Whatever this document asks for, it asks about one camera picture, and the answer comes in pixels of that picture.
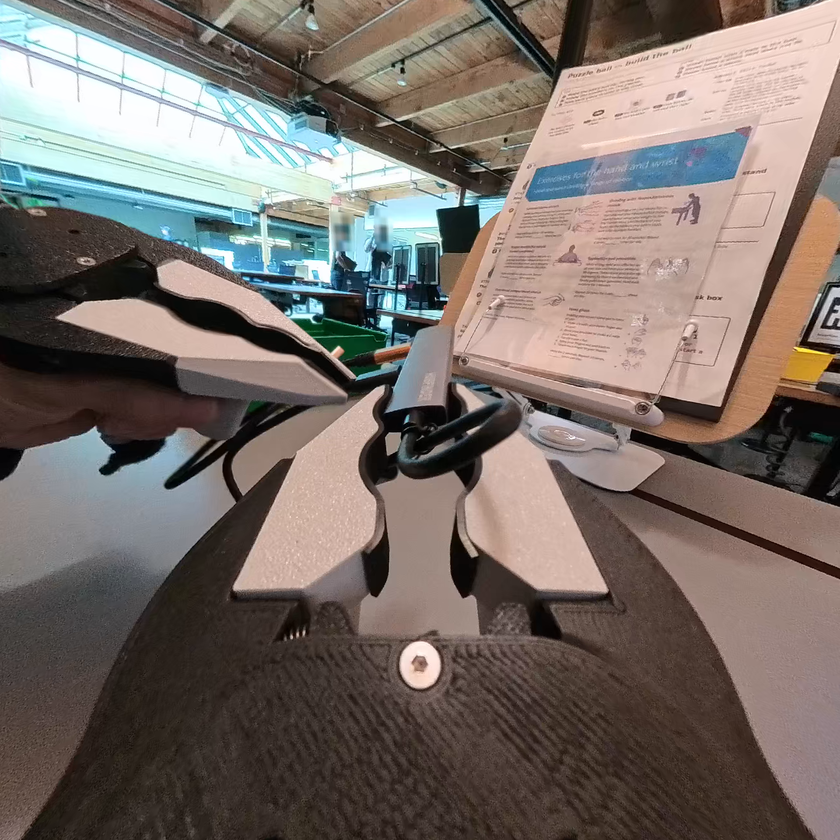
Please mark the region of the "wooden document stand board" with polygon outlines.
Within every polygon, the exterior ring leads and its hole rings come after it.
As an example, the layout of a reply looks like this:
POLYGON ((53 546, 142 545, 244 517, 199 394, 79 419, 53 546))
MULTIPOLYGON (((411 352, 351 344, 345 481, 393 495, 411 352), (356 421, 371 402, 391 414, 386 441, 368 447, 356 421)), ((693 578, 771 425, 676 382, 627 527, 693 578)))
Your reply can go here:
MULTIPOLYGON (((747 431, 762 418, 775 397, 786 363, 835 255, 839 237, 836 205, 817 192, 799 226, 796 240, 752 337, 738 376, 717 421, 688 414, 687 409, 658 407, 665 421, 658 427, 628 427, 681 444, 714 444, 747 431)), ((619 423, 607 421, 614 426, 619 423)))

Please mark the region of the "green plastic bin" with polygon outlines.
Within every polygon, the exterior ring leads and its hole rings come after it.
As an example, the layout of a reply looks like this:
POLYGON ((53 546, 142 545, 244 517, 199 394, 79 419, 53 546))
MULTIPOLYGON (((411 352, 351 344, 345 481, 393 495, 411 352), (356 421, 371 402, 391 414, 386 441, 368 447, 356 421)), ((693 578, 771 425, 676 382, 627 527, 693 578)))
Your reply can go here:
MULTIPOLYGON (((385 348, 387 333, 378 329, 369 329, 323 316, 300 315, 292 318, 292 321, 313 342, 317 343, 325 354, 329 355, 337 347, 340 347, 343 350, 343 354, 339 357, 341 363, 350 361, 359 355, 374 353, 385 348)), ((294 354, 302 358, 316 371, 335 381, 340 377, 340 373, 332 363, 316 359, 316 357, 321 358, 322 353, 306 350, 300 343, 289 340, 287 346, 281 352, 294 354)))

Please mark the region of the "yellow plastic bin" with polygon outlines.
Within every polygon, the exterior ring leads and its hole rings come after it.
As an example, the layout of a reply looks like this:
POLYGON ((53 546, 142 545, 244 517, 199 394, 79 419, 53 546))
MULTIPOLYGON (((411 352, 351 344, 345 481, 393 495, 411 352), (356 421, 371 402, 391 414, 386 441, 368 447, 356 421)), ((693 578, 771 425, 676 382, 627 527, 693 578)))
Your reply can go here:
POLYGON ((834 358, 835 353, 832 352, 795 346, 786 363, 781 379, 788 382, 815 385, 820 381, 834 358))

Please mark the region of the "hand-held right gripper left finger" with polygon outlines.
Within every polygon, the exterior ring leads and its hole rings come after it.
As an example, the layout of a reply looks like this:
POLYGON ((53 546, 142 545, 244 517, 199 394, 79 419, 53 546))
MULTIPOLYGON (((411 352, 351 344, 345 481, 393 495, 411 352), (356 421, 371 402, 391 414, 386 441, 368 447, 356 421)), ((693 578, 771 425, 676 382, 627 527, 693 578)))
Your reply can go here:
POLYGON ((387 560, 384 501, 366 458, 384 447, 390 387, 355 401, 298 450, 233 584, 239 602, 293 602, 310 615, 334 604, 360 621, 387 560))

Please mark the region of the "white instruction sheet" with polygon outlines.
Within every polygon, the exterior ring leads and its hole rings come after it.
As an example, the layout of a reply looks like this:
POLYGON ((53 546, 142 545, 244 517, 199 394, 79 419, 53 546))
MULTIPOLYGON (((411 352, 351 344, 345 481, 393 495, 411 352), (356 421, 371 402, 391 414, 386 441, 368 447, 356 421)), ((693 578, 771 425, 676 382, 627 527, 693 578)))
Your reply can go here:
POLYGON ((564 70, 458 316, 456 344, 476 311, 477 277, 503 242, 526 173, 554 145, 687 130, 757 114, 742 179, 660 392, 652 397, 717 421, 818 187, 838 126, 838 2, 718 31, 605 64, 564 70))

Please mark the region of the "grey USB hub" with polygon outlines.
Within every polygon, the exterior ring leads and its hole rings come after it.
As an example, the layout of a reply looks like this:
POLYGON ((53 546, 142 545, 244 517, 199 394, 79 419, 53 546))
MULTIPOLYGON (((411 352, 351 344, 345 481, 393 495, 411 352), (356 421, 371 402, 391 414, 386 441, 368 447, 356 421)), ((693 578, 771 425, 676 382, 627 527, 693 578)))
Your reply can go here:
POLYGON ((447 422, 454 341, 454 328, 442 324, 416 335, 382 415, 388 432, 447 422))

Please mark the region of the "black screen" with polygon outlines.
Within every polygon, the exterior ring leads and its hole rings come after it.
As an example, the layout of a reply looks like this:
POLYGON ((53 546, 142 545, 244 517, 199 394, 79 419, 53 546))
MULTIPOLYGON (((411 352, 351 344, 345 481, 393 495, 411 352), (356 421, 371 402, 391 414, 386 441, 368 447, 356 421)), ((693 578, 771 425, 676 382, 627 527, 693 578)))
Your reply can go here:
POLYGON ((468 254, 481 230, 479 206, 441 207, 436 210, 436 219, 442 254, 468 254))

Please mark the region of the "dark background table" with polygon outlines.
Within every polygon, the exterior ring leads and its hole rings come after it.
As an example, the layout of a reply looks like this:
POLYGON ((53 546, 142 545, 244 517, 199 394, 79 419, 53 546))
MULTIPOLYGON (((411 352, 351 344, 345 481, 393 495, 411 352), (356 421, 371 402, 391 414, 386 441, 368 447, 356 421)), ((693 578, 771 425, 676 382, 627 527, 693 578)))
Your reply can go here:
POLYGON ((255 279, 248 279, 246 282, 285 313, 291 312, 295 301, 314 300, 322 305, 322 315, 326 319, 360 327, 366 323, 365 298, 360 293, 255 279))

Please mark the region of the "ceiling projector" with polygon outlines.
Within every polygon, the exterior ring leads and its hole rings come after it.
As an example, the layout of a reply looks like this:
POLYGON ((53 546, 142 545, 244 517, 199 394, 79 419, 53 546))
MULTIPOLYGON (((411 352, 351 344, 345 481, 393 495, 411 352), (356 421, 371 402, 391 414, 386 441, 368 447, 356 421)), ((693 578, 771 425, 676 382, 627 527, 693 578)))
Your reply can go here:
POLYGON ((322 149, 332 150, 341 144, 342 137, 337 123, 329 116, 297 112, 287 121, 287 141, 319 153, 322 149))

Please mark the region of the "person's left hand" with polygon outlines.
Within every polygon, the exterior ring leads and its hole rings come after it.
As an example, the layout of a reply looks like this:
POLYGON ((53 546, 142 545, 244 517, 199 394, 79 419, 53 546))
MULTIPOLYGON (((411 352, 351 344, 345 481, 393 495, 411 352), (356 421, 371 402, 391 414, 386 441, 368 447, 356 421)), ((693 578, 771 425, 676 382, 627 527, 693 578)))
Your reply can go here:
POLYGON ((222 409, 218 399, 141 381, 1 367, 1 447, 7 449, 50 445, 94 428, 120 441, 162 439, 210 424, 222 409))

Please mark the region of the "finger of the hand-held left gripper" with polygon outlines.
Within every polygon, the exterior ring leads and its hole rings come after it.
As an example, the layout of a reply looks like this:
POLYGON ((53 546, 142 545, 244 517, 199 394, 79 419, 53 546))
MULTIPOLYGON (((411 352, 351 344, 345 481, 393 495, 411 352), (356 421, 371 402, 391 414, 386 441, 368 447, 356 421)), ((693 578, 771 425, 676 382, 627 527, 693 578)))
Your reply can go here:
POLYGON ((345 388, 314 363, 235 335, 200 329, 157 303, 84 302, 58 320, 171 356, 184 393, 291 405, 340 404, 348 399, 345 388))
POLYGON ((155 285, 166 305, 189 323, 243 338, 262 349, 292 354, 337 382, 355 374, 257 289, 181 260, 156 269, 155 285))

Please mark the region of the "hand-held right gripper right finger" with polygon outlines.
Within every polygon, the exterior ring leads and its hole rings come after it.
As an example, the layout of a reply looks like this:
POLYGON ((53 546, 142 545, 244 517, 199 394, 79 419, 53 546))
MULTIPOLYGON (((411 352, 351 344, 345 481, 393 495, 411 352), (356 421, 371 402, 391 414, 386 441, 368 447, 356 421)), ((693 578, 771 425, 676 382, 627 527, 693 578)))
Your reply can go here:
POLYGON ((517 423, 456 472, 449 570, 476 603, 479 633, 560 637, 560 612, 611 612, 611 593, 550 462, 517 423))

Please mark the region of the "white stand base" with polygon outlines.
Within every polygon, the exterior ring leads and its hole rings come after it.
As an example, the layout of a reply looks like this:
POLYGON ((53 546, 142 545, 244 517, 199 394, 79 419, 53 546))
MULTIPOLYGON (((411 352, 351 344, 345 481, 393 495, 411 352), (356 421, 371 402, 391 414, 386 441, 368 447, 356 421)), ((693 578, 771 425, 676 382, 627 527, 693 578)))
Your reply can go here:
POLYGON ((658 451, 632 443, 631 430, 608 423, 606 429, 538 411, 523 395, 501 390, 522 409, 522 432, 549 461, 604 490, 630 492, 665 466, 658 451))

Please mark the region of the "black white marker sign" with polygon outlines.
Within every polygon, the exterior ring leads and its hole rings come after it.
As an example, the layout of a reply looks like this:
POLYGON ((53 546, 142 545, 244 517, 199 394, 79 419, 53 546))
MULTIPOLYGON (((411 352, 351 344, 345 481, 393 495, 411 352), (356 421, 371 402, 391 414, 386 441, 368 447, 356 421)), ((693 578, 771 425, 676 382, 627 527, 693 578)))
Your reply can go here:
POLYGON ((839 355, 839 281, 826 283, 822 289, 799 346, 839 355))

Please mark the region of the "silver stand ledge bar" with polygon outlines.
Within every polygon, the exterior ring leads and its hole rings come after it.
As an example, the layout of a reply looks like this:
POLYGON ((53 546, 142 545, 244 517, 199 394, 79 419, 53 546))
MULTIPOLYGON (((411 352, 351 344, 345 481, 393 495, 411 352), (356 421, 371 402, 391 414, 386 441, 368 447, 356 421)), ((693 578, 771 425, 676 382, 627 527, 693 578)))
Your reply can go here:
POLYGON ((536 399, 624 426, 658 427, 665 421, 664 412, 651 400, 515 371, 475 356, 457 354, 454 357, 454 373, 497 390, 517 393, 530 400, 536 399))

